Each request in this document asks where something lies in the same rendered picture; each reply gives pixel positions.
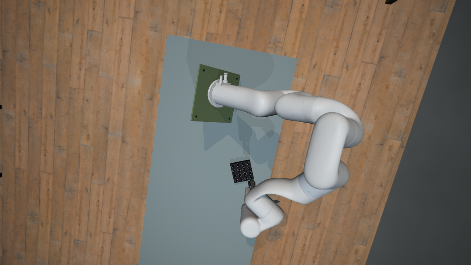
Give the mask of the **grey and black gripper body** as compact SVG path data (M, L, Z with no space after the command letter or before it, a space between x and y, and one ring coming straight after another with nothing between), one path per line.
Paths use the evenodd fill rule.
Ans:
M246 196L246 194L247 194L249 191L250 191L250 188L249 188L249 187L246 187L246 188L245 188L245 196ZM245 196L244 196L244 203L245 203Z

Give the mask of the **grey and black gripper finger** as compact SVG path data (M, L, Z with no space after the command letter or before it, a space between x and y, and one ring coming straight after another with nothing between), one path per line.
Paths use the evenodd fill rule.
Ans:
M251 186L250 187L250 190L251 190L253 187L255 187L255 181L254 180L248 181L248 185Z

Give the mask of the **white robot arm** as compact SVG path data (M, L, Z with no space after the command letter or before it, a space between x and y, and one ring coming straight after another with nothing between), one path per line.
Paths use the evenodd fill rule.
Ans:
M280 201L272 200L268 194L309 204L347 183L349 169L340 157L343 149L362 141L364 129L358 115L340 101L308 92L262 91L230 84L228 73L224 73L224 80L220 75L210 85L208 99L212 106L230 107L257 117L278 115L285 120L314 124L304 172L293 179L266 179L246 194L240 230L244 236L254 238L284 218Z

